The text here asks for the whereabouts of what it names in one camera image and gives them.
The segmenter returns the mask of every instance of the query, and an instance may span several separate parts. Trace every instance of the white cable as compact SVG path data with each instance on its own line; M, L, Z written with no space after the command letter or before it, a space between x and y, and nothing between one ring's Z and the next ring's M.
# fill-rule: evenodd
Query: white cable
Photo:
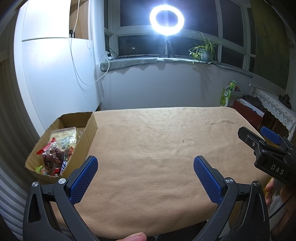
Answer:
M109 71L110 69L110 61L109 59L107 58L107 56L105 55L105 58L106 60L108 61L108 69L106 71L105 74L103 74L100 78L98 78L95 82L91 83L91 84L86 84L82 81L82 79L80 78L78 72L77 72L77 69L76 69L76 66L75 66L75 63L74 63L74 59L73 59L73 54L72 54L72 39L74 38L74 32L75 32L75 29L76 29L76 25L77 25L77 21L78 21L78 13L79 13L79 4L80 4L80 0L78 0L78 7L77 7L77 17L76 17L76 22L75 22L75 25L74 25L74 29L73 29L73 33L72 33L72 36L71 36L71 42L70 42L70 52L71 52L71 58L72 58L72 63L73 63L73 68L74 68L74 72L75 72L75 75L76 75L76 78L78 76L78 78L80 79L80 81L85 84L85 85L93 85L95 84L97 81L99 81L101 78L103 78L107 72Z

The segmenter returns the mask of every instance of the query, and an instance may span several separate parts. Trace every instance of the window pane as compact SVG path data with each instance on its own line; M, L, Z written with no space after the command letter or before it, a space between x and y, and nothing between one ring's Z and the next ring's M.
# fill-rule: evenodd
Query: window pane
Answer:
M156 6L163 5L163 0L121 0L121 26L151 25L150 13ZM164 24L163 11L157 15L159 24Z
M228 48L222 47L221 62L242 68L244 56Z
M248 8L248 14L250 19L250 27L251 27L251 54L256 54L256 31L255 31L255 22L254 22L253 12L251 8Z
M223 22L223 38L244 46L244 30L240 6L230 0L220 0Z
M104 0L104 28L108 29L108 0Z
M165 43L163 35L119 37L119 55L160 54Z
M254 73L255 58L251 57L249 71Z
M218 36L215 0L168 0L168 4L182 12L185 18L184 28ZM176 25L176 21L170 18L170 15L169 25Z
M175 55L181 55L181 56L189 56L189 49L193 48L196 44L201 45L202 42L196 39L189 39L184 37L176 37L171 36L170 42L173 48L173 52ZM172 52L170 48L168 48L169 54L171 55ZM216 60L217 52L218 52L218 46L214 47L215 54L213 55L213 60Z
M109 37L105 35L105 49L109 51Z

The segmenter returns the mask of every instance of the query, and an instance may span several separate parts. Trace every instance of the blue gripper pad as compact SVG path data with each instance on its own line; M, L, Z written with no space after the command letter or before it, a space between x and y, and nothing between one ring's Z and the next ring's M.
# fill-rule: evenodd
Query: blue gripper pad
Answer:
M265 126L261 128L261 135L266 137L268 140L272 141L276 145L281 144L280 136Z
M72 205L81 201L97 170L98 160L93 157L70 188L69 201Z
M211 201L219 205L223 200L222 188L198 156L194 159L193 169Z

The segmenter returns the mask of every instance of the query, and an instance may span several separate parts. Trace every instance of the brown cloth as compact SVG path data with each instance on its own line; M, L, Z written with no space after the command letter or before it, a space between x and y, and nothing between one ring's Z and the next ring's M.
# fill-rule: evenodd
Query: brown cloth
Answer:
M89 155L99 169L75 207L96 236L152 236L210 218L216 205L193 170L198 155L238 183L268 181L237 136L242 126L258 133L234 109L109 110L95 117Z

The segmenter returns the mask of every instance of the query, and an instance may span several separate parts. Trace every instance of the lace doily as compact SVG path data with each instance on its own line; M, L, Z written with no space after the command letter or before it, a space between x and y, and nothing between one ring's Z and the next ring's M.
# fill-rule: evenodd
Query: lace doily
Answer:
M262 105L272 113L289 131L288 140L291 141L296 126L296 113L289 110L280 101L275 94L254 88L251 92L253 97L258 97Z

